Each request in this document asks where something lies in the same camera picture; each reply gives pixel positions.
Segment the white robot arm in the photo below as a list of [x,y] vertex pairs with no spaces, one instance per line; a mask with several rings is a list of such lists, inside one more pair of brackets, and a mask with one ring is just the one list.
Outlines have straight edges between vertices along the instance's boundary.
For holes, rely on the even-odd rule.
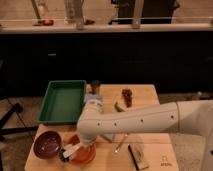
[[84,145],[92,144],[99,134],[173,132],[204,137],[200,171],[213,171],[213,100],[171,102],[107,114],[102,114],[98,100],[90,100],[77,122]]

